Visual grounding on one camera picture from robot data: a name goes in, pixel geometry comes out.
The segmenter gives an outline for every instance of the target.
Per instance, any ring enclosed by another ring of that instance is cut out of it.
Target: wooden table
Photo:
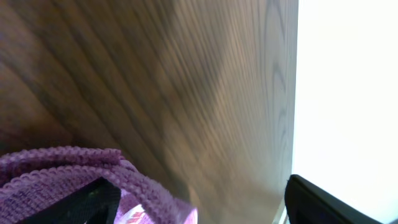
[[[0,154],[122,149],[200,223],[271,223],[292,166],[297,13],[297,0],[0,1]]]

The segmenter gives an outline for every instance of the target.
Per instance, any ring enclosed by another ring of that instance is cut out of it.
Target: wooden surface
[[[0,1],[0,153],[119,148],[200,223],[271,223],[292,165],[297,11]]]

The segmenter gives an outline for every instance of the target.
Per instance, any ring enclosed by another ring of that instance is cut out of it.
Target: purple garment
[[[188,223],[197,213],[140,174],[120,150],[67,146],[0,157],[0,223],[19,222],[99,177],[122,190],[115,223],[138,204],[154,223]]]

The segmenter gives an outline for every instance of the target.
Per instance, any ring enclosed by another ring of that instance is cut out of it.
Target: pink fabric
[[[122,190],[115,223],[141,204],[154,223],[185,223],[196,213],[160,184],[140,174],[117,149],[56,147],[0,158],[0,223],[16,223],[99,177]]]

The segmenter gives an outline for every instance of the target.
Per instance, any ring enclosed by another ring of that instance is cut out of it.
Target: purple cloth
[[[0,223],[16,223],[104,177],[122,190],[115,223],[141,204],[154,223],[188,223],[196,209],[140,174],[117,149],[56,147],[0,157]]]

